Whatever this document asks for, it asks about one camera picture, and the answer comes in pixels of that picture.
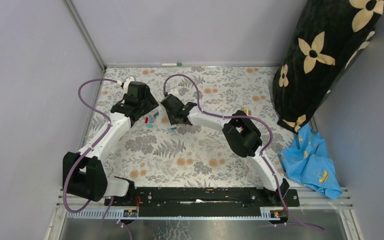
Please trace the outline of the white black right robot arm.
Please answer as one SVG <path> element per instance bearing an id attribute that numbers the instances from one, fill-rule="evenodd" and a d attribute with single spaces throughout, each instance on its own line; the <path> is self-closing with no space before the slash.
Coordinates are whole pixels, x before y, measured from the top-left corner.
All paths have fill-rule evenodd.
<path id="1" fill-rule="evenodd" d="M 171 94 L 165 93 L 161 101 L 172 125 L 184 124 L 202 126 L 224 134 L 230 149 L 239 157 L 247 159 L 258 173 L 262 186 L 267 189 L 267 201 L 273 206 L 281 205 L 287 199 L 288 181 L 275 172 L 274 165 L 266 154 L 266 148 L 273 140 L 269 133 L 269 141 L 263 145 L 261 132 L 252 122 L 257 118 L 238 110 L 233 115 L 221 115 L 200 109 L 193 102 L 184 104 Z"/>

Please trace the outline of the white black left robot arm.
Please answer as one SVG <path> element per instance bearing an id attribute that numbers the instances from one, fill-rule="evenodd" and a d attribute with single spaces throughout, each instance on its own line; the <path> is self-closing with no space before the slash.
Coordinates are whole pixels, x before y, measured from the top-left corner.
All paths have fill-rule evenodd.
<path id="1" fill-rule="evenodd" d="M 121 83 L 123 97 L 112 106 L 108 121 L 98 133 L 77 152 L 67 152 L 62 160 L 63 195 L 71 194 L 89 201 L 116 197 L 124 206 L 132 204 L 133 182 L 120 177 L 108 177 L 104 169 L 111 149 L 140 118 L 159 104 L 150 87 L 129 77 Z"/>

